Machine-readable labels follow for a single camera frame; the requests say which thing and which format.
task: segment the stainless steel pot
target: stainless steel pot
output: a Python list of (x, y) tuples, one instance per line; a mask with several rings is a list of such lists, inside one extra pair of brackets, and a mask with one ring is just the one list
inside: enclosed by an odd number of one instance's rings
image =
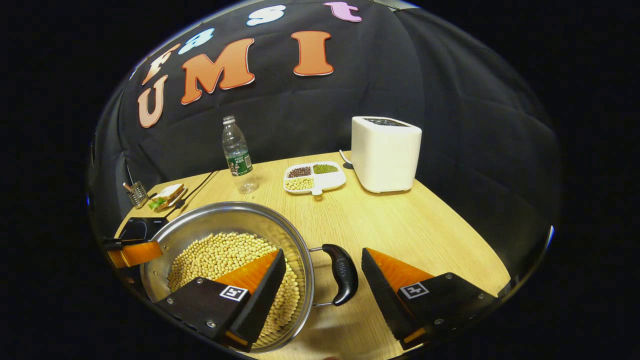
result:
[[(283, 347), (302, 330), (312, 306), (346, 303), (358, 289), (358, 274), (347, 252), (332, 244), (309, 250), (296, 228), (282, 215), (251, 202), (218, 202), (191, 210), (166, 224), (155, 236), (163, 256), (140, 266), (140, 275), (149, 299), (156, 303), (171, 294), (167, 277), (174, 259), (194, 241), (220, 232), (257, 234), (282, 249), (297, 276), (300, 288), (298, 307), (292, 320), (277, 333), (259, 338), (250, 353), (263, 353)], [(314, 269), (310, 251), (323, 250), (332, 258), (333, 277), (338, 294), (333, 301), (313, 304)]]

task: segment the black handle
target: black handle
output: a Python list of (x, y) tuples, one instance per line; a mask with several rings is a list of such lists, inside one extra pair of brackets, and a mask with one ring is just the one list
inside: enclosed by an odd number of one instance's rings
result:
[(351, 256), (340, 246), (334, 244), (323, 244), (322, 251), (331, 257), (333, 278), (338, 284), (338, 294), (333, 298), (331, 304), (340, 306), (349, 301), (358, 291), (358, 272), (351, 260)]

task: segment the black background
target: black background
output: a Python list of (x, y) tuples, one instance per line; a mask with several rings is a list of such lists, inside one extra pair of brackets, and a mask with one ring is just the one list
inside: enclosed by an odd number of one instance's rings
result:
[[(17, 231), (5, 238), (17, 265), (7, 271), (11, 358), (221, 358), (119, 283), (91, 236), (83, 174), (117, 83), (223, 3), (48, 2), (8, 11), (5, 179), (20, 191), (7, 189), (17, 200), (7, 217)], [(631, 358), (631, 11), (611, 1), (505, 4), (420, 3), (496, 50), (540, 97), (563, 148), (563, 221), (540, 269), (507, 304), (425, 357)]]

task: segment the sandwich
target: sandwich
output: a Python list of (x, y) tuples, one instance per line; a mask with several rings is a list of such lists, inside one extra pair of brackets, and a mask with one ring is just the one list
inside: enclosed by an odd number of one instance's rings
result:
[(167, 186), (163, 191), (151, 198), (149, 207), (151, 209), (164, 209), (169, 206), (182, 192), (184, 184), (174, 184)]

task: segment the bottle label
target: bottle label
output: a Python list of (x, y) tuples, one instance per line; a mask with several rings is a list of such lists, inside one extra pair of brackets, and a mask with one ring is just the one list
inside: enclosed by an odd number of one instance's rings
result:
[(235, 158), (227, 158), (227, 163), (229, 164), (229, 170), (231, 170), (231, 174), (233, 176), (245, 175), (253, 170), (251, 158), (249, 158), (248, 152)]

